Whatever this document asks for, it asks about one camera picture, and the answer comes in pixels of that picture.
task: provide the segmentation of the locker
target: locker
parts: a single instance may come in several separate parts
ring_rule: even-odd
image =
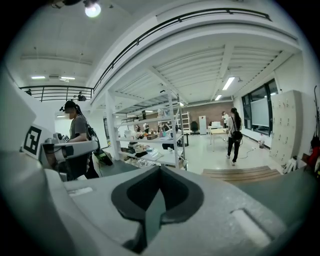
[[[270,156],[284,165],[299,151],[302,134],[302,101],[296,90],[271,96],[272,147]]]

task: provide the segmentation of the brick wall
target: brick wall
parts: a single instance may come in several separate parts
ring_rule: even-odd
[[[207,104],[207,105],[201,105],[201,106],[190,106],[190,107],[183,107],[182,113],[189,112],[190,124],[192,121],[196,121],[199,126],[199,116],[205,116],[206,126],[208,126],[210,122],[217,122],[217,121],[221,121],[221,125],[223,125],[223,122],[221,120],[222,111],[225,111],[230,116],[231,114],[230,110],[233,106],[234,106],[234,103],[232,101],[213,103],[213,104]],[[158,113],[148,114],[146,116],[145,122],[147,123],[148,119],[157,118],[157,117],[158,117]],[[157,122],[150,122],[148,124],[150,129],[154,129],[156,131],[158,130]]]

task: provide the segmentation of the floor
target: floor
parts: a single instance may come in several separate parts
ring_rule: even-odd
[[[227,139],[227,135],[216,134],[214,136],[214,151],[213,146],[210,145],[210,136],[208,134],[190,135],[188,137],[189,146],[185,148],[185,155],[188,160],[189,172],[202,174],[204,169],[236,170],[269,166],[272,170],[275,169],[282,173],[281,166],[269,157],[269,149],[259,148],[257,142],[247,137],[243,137],[243,143],[239,149],[236,165],[232,166],[232,158],[226,158],[227,142],[223,141],[223,138]],[[162,149],[162,145],[158,143],[148,143],[148,145],[156,149]],[[112,154],[110,147],[104,150]]]

